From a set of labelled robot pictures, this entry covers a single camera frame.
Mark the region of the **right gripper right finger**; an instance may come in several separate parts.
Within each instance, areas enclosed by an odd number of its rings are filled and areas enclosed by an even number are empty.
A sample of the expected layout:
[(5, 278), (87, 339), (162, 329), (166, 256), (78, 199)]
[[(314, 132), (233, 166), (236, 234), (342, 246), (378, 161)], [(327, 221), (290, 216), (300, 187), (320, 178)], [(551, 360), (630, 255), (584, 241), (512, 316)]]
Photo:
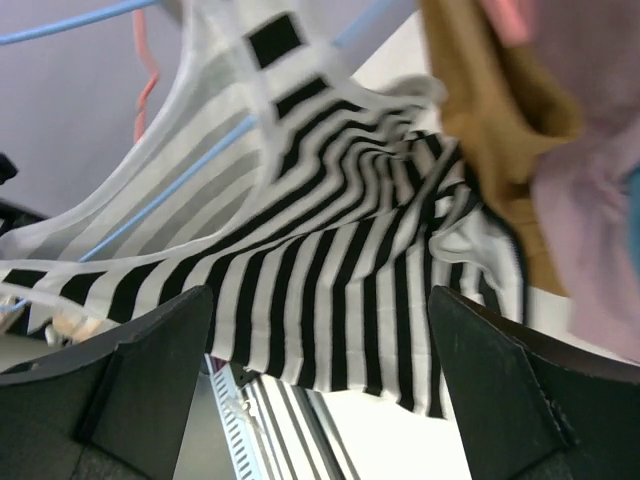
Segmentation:
[(474, 479), (636, 479), (639, 368), (442, 286), (428, 315)]

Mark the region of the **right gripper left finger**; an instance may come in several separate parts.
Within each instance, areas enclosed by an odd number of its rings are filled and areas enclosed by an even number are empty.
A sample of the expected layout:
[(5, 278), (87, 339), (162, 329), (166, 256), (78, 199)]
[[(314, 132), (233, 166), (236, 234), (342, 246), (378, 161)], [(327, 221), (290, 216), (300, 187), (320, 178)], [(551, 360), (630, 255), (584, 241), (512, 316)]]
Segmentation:
[(4, 479), (170, 479), (212, 315), (194, 287), (1, 374)]

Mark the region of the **black white striped tank top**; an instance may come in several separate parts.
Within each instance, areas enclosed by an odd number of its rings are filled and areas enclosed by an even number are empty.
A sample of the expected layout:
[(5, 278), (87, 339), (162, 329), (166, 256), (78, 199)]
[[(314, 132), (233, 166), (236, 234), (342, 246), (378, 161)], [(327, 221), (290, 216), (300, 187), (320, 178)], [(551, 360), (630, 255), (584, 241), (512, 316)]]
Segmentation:
[[(436, 78), (409, 75), (370, 90), (350, 75), (338, 90), (358, 105), (313, 147), (330, 158), (321, 182), (283, 211), (283, 225), (239, 234), (200, 260), (170, 299), (210, 287), (215, 357), (444, 418), (431, 290), (451, 288), (526, 323), (519, 245), (465, 184), (457, 141), (418, 127), (444, 100)], [(125, 322), (78, 309), (38, 330), (57, 343)]]

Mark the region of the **blue hanger of striped top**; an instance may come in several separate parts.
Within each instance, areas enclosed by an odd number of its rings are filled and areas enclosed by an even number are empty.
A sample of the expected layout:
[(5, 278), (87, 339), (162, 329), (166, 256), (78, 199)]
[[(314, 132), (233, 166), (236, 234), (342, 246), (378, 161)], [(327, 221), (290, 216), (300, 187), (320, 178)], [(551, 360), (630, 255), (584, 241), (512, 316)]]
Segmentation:
[(339, 92), (355, 19), (328, 1), (186, 1), (177, 77), (158, 115), (85, 201), (1, 239), (1, 286), (28, 331), (87, 310), (119, 322), (177, 295), (190, 272), (283, 211), (330, 164), (313, 147), (357, 101)]

